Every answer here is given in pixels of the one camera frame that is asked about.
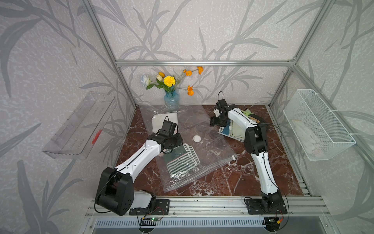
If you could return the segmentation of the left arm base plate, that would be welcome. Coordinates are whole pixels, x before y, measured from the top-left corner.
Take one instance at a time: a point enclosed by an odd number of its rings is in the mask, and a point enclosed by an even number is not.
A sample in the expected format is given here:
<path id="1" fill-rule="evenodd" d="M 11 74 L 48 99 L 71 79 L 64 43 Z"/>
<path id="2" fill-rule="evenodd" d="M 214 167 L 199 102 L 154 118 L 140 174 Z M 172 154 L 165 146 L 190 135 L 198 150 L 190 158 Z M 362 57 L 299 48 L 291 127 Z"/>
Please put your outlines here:
<path id="1" fill-rule="evenodd" d="M 154 199 L 146 208 L 130 209 L 129 215 L 168 215 L 170 208 L 169 199 Z"/>

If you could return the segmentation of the green white striped towel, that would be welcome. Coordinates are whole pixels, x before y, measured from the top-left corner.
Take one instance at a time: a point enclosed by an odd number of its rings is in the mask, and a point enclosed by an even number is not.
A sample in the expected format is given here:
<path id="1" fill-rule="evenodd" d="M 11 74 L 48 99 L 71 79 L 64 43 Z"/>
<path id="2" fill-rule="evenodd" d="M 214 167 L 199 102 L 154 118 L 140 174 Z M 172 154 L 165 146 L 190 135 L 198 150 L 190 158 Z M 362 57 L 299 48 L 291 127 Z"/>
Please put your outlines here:
<path id="1" fill-rule="evenodd" d="M 200 165 L 200 160 L 191 145 L 184 143 L 163 156 L 163 161 L 171 177 L 181 177 Z"/>

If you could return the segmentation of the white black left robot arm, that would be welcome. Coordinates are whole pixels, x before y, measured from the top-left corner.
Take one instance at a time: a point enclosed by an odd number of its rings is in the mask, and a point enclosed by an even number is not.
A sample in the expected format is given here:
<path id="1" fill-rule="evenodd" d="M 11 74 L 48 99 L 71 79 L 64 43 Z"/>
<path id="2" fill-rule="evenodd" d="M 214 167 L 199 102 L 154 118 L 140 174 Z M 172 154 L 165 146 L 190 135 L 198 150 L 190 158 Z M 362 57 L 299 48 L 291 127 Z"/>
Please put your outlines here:
<path id="1" fill-rule="evenodd" d="M 99 205 L 119 216 L 125 215 L 130 209 L 154 210 L 155 195 L 136 191 L 133 183 L 156 156 L 182 144 L 183 139 L 179 133 L 170 136 L 150 135 L 141 148 L 124 163 L 115 168 L 107 167 L 102 172 L 94 206 Z"/>

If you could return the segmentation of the blue white striped towel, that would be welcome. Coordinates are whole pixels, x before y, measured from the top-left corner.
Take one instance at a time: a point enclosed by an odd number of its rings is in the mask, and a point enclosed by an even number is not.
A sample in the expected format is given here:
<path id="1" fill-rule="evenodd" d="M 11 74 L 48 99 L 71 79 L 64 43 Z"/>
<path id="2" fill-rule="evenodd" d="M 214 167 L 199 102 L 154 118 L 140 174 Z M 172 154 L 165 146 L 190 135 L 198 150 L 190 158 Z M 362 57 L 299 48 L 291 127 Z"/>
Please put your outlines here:
<path id="1" fill-rule="evenodd" d="M 219 128 L 219 134 L 226 136 L 226 137 L 231 137 L 230 133 L 230 126 L 225 126 L 225 127 L 220 127 Z"/>

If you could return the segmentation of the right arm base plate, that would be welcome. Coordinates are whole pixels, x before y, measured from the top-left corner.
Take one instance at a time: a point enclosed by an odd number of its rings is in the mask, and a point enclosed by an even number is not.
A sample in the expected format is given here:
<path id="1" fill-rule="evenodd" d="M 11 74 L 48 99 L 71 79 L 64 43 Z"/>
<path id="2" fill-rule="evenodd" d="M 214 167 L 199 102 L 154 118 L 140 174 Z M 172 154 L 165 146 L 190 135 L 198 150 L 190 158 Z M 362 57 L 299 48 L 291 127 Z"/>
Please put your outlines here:
<path id="1" fill-rule="evenodd" d="M 265 199 L 253 199 L 251 197 L 245 197 L 244 203 L 249 215 L 288 214 L 287 206 L 283 200 L 269 201 Z"/>

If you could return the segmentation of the clear plastic vacuum bag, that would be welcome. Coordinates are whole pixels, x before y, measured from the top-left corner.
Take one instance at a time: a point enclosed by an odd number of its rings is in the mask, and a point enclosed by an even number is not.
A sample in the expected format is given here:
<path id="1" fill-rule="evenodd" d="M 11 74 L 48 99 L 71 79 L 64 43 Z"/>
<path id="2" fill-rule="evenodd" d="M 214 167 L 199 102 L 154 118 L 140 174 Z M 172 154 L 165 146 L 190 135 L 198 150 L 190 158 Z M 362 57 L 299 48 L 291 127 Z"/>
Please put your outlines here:
<path id="1" fill-rule="evenodd" d="M 225 137 L 219 134 L 218 128 L 210 127 L 210 117 L 201 105 L 179 106 L 176 110 L 169 110 L 161 105 L 143 105 L 140 106 L 140 111 L 148 134 L 153 133 L 152 117 L 154 115 L 176 112 L 178 116 L 177 133 L 181 135 L 183 144 L 186 143 L 194 148 L 200 160 L 200 165 L 186 175 L 171 177 L 163 161 L 163 156 L 168 150 L 164 150 L 161 155 L 157 156 L 156 161 L 164 192 L 192 183 L 236 159 L 234 151 Z M 202 140 L 195 142 L 193 140 L 195 135 L 199 135 Z"/>

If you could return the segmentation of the cream towel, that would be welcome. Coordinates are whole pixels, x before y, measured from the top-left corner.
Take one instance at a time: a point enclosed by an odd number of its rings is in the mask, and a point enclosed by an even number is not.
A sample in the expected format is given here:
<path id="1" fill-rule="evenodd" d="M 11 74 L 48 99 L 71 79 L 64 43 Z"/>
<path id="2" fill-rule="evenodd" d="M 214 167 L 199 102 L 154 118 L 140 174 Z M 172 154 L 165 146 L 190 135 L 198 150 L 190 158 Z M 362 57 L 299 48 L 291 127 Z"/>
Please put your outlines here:
<path id="1" fill-rule="evenodd" d="M 240 142 L 244 142 L 245 139 L 245 130 L 242 129 L 238 124 L 231 121 L 229 126 L 229 136 L 233 139 L 236 139 Z"/>

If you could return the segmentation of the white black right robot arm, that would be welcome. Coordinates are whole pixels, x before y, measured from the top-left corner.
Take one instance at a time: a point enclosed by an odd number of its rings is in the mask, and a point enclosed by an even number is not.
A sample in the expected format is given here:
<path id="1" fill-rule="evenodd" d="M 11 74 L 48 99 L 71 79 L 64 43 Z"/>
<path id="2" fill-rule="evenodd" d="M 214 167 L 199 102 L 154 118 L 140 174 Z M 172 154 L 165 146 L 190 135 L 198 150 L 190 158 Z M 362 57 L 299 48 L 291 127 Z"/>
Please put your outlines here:
<path id="1" fill-rule="evenodd" d="M 283 211 L 286 205 L 281 190 L 270 168 L 266 124 L 251 120 L 235 105 L 222 106 L 218 102 L 213 113 L 211 126 L 226 127 L 232 121 L 245 131 L 244 148 L 255 162 L 261 186 L 260 199 L 244 198 L 248 213 L 250 215 L 286 214 L 287 211 Z"/>

